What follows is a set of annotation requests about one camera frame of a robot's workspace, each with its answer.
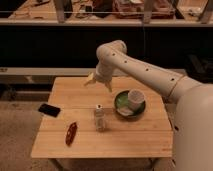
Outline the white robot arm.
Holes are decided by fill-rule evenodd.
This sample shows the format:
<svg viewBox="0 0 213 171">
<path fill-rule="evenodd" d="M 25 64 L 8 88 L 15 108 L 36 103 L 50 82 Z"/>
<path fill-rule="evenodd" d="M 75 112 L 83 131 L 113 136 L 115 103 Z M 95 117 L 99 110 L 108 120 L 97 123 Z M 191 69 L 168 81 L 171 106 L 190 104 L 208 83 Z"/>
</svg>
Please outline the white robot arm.
<svg viewBox="0 0 213 171">
<path fill-rule="evenodd" d="M 96 56 L 89 84 L 110 87 L 119 69 L 176 104 L 172 171 L 213 171 L 213 84 L 134 59 L 121 40 L 100 45 Z"/>
</svg>

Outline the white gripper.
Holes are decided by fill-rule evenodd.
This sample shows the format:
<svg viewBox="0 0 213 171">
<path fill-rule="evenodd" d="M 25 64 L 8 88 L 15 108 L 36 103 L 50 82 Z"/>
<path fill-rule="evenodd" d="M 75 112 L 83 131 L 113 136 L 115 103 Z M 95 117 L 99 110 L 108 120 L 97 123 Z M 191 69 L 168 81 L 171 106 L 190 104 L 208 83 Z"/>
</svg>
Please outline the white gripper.
<svg viewBox="0 0 213 171">
<path fill-rule="evenodd" d="M 106 88 L 109 90 L 109 92 L 112 92 L 112 70 L 108 68 L 97 68 L 95 70 L 95 73 L 90 73 L 86 81 L 84 83 L 85 86 L 89 84 L 94 84 L 95 80 L 101 83 L 105 83 Z"/>
</svg>

